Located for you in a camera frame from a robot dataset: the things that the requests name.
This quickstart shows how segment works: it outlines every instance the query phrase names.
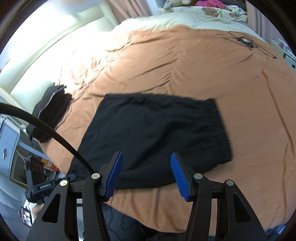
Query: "pink cloth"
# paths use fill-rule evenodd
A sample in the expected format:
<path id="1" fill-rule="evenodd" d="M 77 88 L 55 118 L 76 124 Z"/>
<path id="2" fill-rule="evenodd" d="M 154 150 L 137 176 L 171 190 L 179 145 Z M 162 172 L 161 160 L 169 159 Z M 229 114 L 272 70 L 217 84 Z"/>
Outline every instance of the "pink cloth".
<path id="1" fill-rule="evenodd" d="M 196 6 L 201 7 L 218 7 L 224 9 L 226 5 L 219 0 L 197 1 Z"/>

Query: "black garment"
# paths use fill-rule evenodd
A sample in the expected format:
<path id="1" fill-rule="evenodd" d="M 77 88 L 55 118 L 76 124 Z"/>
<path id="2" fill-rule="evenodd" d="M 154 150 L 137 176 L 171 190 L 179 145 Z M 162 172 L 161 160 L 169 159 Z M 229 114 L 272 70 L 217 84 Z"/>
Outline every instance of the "black garment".
<path id="1" fill-rule="evenodd" d="M 111 241 L 183 241 L 186 233 L 163 233 L 102 203 L 103 214 Z"/>
<path id="2" fill-rule="evenodd" d="M 243 10 L 247 10 L 246 1 L 245 0 L 221 0 L 225 5 L 237 5 L 241 7 Z"/>
<path id="3" fill-rule="evenodd" d="M 215 101 L 165 95 L 106 95 L 88 127 L 79 153 L 98 172 L 115 151 L 124 163 L 116 189 L 155 188 L 175 182 L 170 155 L 178 151 L 196 172 L 231 160 Z M 89 176 L 74 158 L 69 173 Z"/>
<path id="4" fill-rule="evenodd" d="M 32 115 L 42 120 L 51 128 L 56 128 L 57 124 L 65 114 L 70 101 L 72 100 L 71 94 L 65 94 L 66 86 L 50 86 L 44 93 L 41 101 L 35 106 Z M 37 139 L 41 143 L 50 140 L 51 136 L 44 131 L 31 124 L 27 127 L 29 138 Z"/>

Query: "blue gripper pad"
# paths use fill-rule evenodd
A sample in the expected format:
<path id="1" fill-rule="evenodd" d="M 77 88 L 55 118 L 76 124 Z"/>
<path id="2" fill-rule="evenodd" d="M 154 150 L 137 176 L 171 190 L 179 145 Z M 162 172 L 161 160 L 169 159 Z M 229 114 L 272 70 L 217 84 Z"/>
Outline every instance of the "blue gripper pad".
<path id="1" fill-rule="evenodd" d="M 174 173 L 179 192 L 181 196 L 185 199 L 185 201 L 188 201 L 190 197 L 189 193 L 192 188 L 192 180 L 191 178 L 189 180 L 188 178 L 186 178 L 186 175 L 184 174 L 184 171 L 181 168 L 181 165 L 183 166 L 183 168 L 186 168 L 186 167 L 178 153 L 177 155 L 178 157 L 176 156 L 175 153 L 171 154 L 170 165 L 172 167 L 172 171 Z"/>
<path id="2" fill-rule="evenodd" d="M 119 175 L 121 173 L 122 166 L 123 166 L 123 155 L 120 152 L 110 172 L 110 175 L 107 178 L 106 192 L 105 192 L 105 197 L 107 198 L 107 200 L 109 200 L 114 194 L 116 184 L 117 184 Z"/>

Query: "curtain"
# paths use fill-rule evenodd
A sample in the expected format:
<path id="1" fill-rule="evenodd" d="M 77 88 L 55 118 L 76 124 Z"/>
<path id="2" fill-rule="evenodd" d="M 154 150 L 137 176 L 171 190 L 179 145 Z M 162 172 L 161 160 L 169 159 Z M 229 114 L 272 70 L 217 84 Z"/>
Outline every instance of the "curtain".
<path id="1" fill-rule="evenodd" d="M 275 26 L 257 8 L 246 1 L 248 12 L 248 26 L 261 36 L 266 42 L 284 39 Z"/>
<path id="2" fill-rule="evenodd" d="M 106 0 L 106 2 L 119 23 L 127 18 L 151 16 L 146 0 Z"/>

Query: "drawer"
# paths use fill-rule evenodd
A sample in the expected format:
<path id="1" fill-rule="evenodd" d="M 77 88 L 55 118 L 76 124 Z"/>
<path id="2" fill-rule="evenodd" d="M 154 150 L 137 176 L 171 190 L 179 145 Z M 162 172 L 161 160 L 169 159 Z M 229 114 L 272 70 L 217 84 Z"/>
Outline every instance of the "drawer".
<path id="1" fill-rule="evenodd" d="M 11 146 L 15 146 L 18 134 L 14 132 L 9 126 L 6 124 L 3 125 L 1 130 L 1 140 L 5 141 L 7 144 Z"/>
<path id="2" fill-rule="evenodd" d="M 5 118 L 0 114 L 0 128 L 2 126 L 2 123 L 4 122 Z"/>
<path id="3" fill-rule="evenodd" d="M 6 178 L 10 177 L 10 169 L 12 158 L 14 155 L 14 147 L 0 139 L 0 174 Z"/>
<path id="4" fill-rule="evenodd" d="M 296 62 L 293 59 L 291 59 L 288 55 L 285 56 L 285 60 L 290 65 L 292 70 L 296 73 Z"/>

